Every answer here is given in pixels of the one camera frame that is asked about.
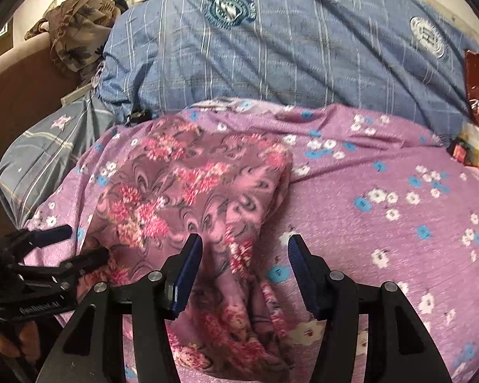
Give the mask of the left hand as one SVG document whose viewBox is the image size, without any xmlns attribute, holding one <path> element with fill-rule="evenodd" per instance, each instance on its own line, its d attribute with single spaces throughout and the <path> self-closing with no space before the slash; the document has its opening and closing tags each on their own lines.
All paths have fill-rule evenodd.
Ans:
<svg viewBox="0 0 479 383">
<path fill-rule="evenodd" d="M 41 357 L 40 335 L 35 322 L 25 323 L 19 330 L 17 341 L 13 342 L 0 332 L 0 353 L 9 358 L 24 356 L 34 364 Z"/>
</svg>

